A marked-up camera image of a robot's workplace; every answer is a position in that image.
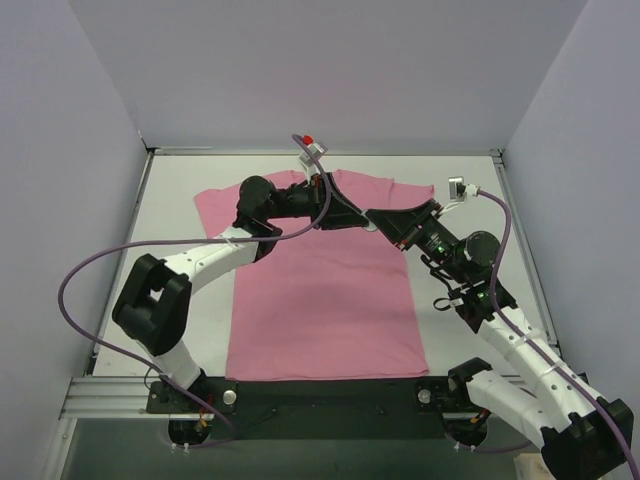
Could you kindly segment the pink t-shirt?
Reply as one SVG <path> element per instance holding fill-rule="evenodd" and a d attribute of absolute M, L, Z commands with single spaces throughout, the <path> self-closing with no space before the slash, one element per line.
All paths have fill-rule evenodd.
<path fill-rule="evenodd" d="M 427 374 L 405 255 L 380 233 L 312 230 L 234 273 L 227 377 Z"/>

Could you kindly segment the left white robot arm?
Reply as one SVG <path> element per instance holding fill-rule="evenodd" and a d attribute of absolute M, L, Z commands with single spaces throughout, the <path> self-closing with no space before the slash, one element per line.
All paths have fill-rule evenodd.
<path fill-rule="evenodd" d="M 240 185 L 234 222 L 213 242 L 161 259 L 145 254 L 135 261 L 112 319 L 172 382 L 169 398 L 179 409 L 196 410 L 205 398 L 200 382 L 204 372 L 183 340 L 192 295 L 269 255 L 283 234 L 273 220 L 303 217 L 322 230 L 369 224 L 332 175 L 315 174 L 284 189 L 252 176 Z"/>

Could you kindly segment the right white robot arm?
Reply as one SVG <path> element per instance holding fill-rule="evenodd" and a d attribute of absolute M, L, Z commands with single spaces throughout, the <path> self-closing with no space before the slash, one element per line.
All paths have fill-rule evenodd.
<path fill-rule="evenodd" d="M 511 385 L 475 358 L 450 370 L 454 393 L 518 430 L 557 479 L 599 479 L 622 464 L 637 478 L 631 409 L 577 375 L 499 282 L 509 235 L 476 231 L 458 238 L 441 223 L 444 212 L 429 200 L 411 209 L 371 209 L 365 216 L 399 250 L 418 248 L 433 275 L 457 283 L 448 293 L 450 307 L 526 385 Z"/>

